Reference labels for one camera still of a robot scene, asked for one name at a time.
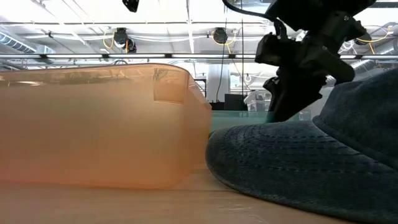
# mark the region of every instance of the orange plastic bin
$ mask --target orange plastic bin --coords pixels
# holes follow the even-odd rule
[[[0,73],[0,181],[170,187],[203,161],[211,107],[179,67]]]

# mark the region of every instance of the fluorescent light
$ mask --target fluorescent light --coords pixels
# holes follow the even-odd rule
[[[107,54],[109,54],[109,51],[106,49],[100,49],[100,51],[106,52]]]
[[[385,55],[385,54],[388,54],[388,53],[390,53],[390,52],[392,52],[392,51],[394,51],[395,49],[394,48],[391,48],[391,49],[388,49],[388,50],[385,50],[385,51],[383,51],[383,52],[380,52],[380,53],[378,53],[379,55]]]
[[[352,66],[352,68],[358,68],[358,67],[360,67],[360,66],[362,66],[362,65],[364,65],[364,64],[366,64],[366,63],[368,63],[369,61],[370,61],[370,60],[362,60],[362,61],[360,61],[360,62],[351,64],[351,66]]]
[[[172,54],[172,58],[223,58],[221,54]]]
[[[37,54],[2,54],[0,58],[40,58]]]
[[[356,55],[342,55],[342,56],[340,56],[340,59],[353,59],[355,57],[356,57]]]
[[[362,59],[398,59],[398,55],[364,55]]]
[[[236,58],[256,58],[256,55],[236,55]]]
[[[48,58],[102,58],[100,54],[87,54],[87,55],[78,55],[78,54],[70,54],[70,55],[47,55]]]
[[[164,54],[110,54],[110,58],[164,58]]]

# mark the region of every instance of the table surface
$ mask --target table surface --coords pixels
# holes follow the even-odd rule
[[[241,195],[205,165],[168,190],[0,182],[0,223],[349,223]]]

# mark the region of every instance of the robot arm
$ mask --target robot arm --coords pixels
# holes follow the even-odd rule
[[[268,120],[281,122],[322,97],[319,91],[327,75],[333,76],[336,84],[353,80],[355,72],[340,60],[338,50],[345,41],[366,34],[353,16],[376,0],[274,0],[265,14],[223,2],[234,11],[274,22],[276,35],[267,34],[259,42],[255,61],[279,67],[277,77],[266,81],[264,88],[272,93]],[[281,21],[293,30],[307,31],[304,39],[289,39]]]

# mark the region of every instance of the yellow cable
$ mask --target yellow cable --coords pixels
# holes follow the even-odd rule
[[[218,44],[218,45],[224,45],[224,44],[219,44],[219,43],[217,43],[217,41],[214,39],[214,31],[211,33],[211,38],[214,40],[214,42],[216,43],[216,44]],[[234,32],[234,39],[233,40],[231,40],[231,42],[229,42],[229,43],[225,43],[225,45],[229,45],[229,44],[232,44],[233,42],[235,42],[235,40],[236,40],[236,33]]]
[[[229,48],[229,45],[226,46],[228,48],[229,54],[231,54],[231,49]]]
[[[372,53],[375,54],[371,43],[369,43],[369,46],[370,46],[370,48],[372,50]]]
[[[388,35],[389,35],[389,33],[386,32],[386,35],[383,38],[380,38],[380,39],[377,39],[377,40],[362,40],[362,39],[359,39],[359,38],[357,38],[357,40],[360,40],[360,41],[365,42],[365,43],[375,43],[375,42],[378,42],[380,40],[384,40],[385,38],[387,38]]]
[[[106,31],[104,32],[104,39],[103,39],[104,46],[105,46],[107,49],[111,49],[111,48],[113,47],[113,41],[114,41],[114,32],[113,32],[113,34],[112,34],[112,44],[111,44],[111,46],[108,46],[108,45],[106,45],[106,42],[105,42],[105,36],[106,36]]]

